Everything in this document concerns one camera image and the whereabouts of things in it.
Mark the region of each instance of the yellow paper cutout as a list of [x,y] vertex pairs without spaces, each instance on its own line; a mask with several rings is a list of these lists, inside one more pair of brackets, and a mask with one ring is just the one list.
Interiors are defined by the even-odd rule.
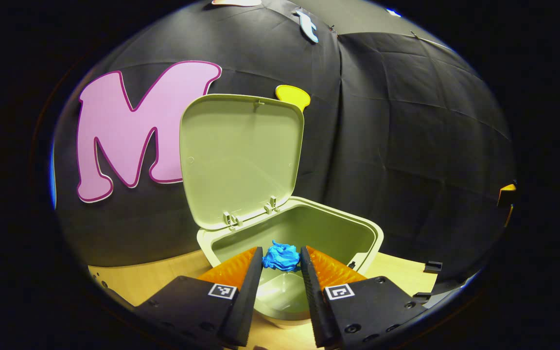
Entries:
[[311,97],[308,93],[297,87],[278,86],[276,88],[276,96],[280,101],[298,106],[302,113],[304,113],[304,108],[311,104]]
[[503,188],[500,189],[500,192],[498,192],[498,201],[496,202],[497,206],[500,206],[500,197],[502,196],[503,191],[505,191],[505,192],[515,192],[516,191],[515,185],[511,184],[511,185],[508,185],[508,186],[504,186]]

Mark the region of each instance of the blue plastic bag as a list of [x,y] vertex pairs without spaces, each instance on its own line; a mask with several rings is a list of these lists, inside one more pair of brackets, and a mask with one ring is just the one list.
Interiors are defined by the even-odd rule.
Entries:
[[262,258],[262,265],[266,268],[278,269],[280,271],[299,271],[299,254],[294,245],[276,243],[267,249],[267,255]]

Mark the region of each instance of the pink letter m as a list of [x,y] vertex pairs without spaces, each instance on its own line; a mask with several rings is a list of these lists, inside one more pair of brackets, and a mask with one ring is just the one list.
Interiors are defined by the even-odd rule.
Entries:
[[155,133],[157,158],[150,168],[153,181],[182,181],[178,134],[183,112],[205,95],[211,82],[222,74],[217,64],[185,61],[166,69],[136,108],[131,106],[122,73],[113,71],[96,78],[82,91],[82,110],[77,129],[77,194],[87,203],[111,195],[114,184],[101,173],[98,148],[120,181],[135,188],[140,180],[148,141]]

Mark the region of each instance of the orange object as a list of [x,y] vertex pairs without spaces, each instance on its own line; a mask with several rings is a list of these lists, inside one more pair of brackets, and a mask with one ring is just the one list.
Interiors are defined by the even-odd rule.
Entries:
[[198,279],[211,283],[236,286],[238,290],[241,290],[245,275],[247,274],[247,269],[249,268],[249,263],[254,257],[256,248],[255,246],[254,248],[231,257],[227,261],[203,273]]
[[511,209],[509,209],[509,216],[507,217],[507,221],[505,221],[505,227],[509,224],[509,219],[511,219],[511,213],[513,212],[513,204],[511,204]]
[[321,292],[327,286],[338,286],[367,279],[333,257],[319,252],[310,246],[306,246],[306,248],[311,256],[315,272],[317,272]]

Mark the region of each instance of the green plastic bin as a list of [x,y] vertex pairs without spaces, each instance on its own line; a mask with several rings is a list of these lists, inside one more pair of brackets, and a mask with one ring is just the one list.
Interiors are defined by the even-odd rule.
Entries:
[[[365,273],[383,241],[377,224],[293,197],[304,115],[288,102],[210,94],[185,110],[180,125],[183,184],[197,239],[215,267],[272,240],[309,245]],[[276,325],[307,323],[301,272],[264,268],[255,310]]]

